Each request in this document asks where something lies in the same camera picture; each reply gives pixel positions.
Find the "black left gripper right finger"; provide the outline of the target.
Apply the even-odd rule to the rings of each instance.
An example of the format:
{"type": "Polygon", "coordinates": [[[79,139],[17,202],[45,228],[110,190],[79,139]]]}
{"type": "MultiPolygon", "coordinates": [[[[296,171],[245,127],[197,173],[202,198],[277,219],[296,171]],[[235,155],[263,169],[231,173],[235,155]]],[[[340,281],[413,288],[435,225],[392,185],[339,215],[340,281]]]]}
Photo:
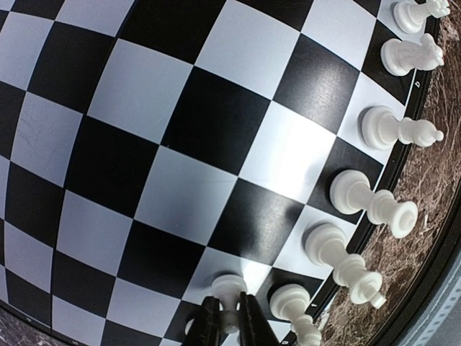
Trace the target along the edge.
{"type": "Polygon", "coordinates": [[[279,341],[264,317],[256,297],[240,292],[239,342],[242,346],[278,346],[279,341]]]}

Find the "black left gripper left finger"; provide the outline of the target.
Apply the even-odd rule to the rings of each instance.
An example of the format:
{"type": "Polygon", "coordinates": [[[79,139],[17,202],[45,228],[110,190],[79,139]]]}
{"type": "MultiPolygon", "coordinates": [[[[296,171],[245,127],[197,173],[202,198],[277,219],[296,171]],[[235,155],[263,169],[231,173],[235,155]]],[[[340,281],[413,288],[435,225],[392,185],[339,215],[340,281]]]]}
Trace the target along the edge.
{"type": "Polygon", "coordinates": [[[206,296],[189,328],[185,345],[218,346],[222,333],[223,311],[220,309],[220,301],[213,296],[206,296]]]}

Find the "white king chess piece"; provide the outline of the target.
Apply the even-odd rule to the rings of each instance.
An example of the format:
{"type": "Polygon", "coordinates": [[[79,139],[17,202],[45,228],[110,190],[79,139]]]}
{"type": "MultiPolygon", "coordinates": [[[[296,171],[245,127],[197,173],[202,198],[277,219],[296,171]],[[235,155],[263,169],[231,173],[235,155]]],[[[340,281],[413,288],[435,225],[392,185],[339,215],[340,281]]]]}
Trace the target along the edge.
{"type": "Polygon", "coordinates": [[[333,268],[334,282],[349,289],[352,303],[370,303],[378,309],[386,302],[380,292],[382,275],[368,270],[363,256],[347,252],[346,234],[339,227],[316,226],[305,240],[305,253],[314,265],[333,268]]]}

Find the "black grey chessboard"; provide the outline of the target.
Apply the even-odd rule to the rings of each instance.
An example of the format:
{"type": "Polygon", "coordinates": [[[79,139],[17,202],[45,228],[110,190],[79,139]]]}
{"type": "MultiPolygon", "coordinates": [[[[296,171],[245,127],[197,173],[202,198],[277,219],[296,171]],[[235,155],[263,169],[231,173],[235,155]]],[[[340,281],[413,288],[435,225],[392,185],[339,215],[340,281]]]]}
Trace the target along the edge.
{"type": "Polygon", "coordinates": [[[403,147],[370,148],[362,112],[415,117],[423,71],[380,59],[393,1],[3,1],[1,310],[66,345],[180,345],[217,276],[268,298],[296,283],[318,314],[336,289],[305,256],[330,222],[357,252],[373,190],[403,147]]]}

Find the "white rook chess piece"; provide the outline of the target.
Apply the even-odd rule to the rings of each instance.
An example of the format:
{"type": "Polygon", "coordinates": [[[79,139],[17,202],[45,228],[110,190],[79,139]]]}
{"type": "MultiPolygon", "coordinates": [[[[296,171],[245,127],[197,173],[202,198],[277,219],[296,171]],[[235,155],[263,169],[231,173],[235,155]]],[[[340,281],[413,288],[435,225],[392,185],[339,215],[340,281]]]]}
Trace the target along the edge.
{"type": "Polygon", "coordinates": [[[447,0],[427,0],[423,4],[415,1],[400,1],[393,7],[397,26],[405,33],[417,33],[428,17],[441,18],[450,14],[447,0]]]}

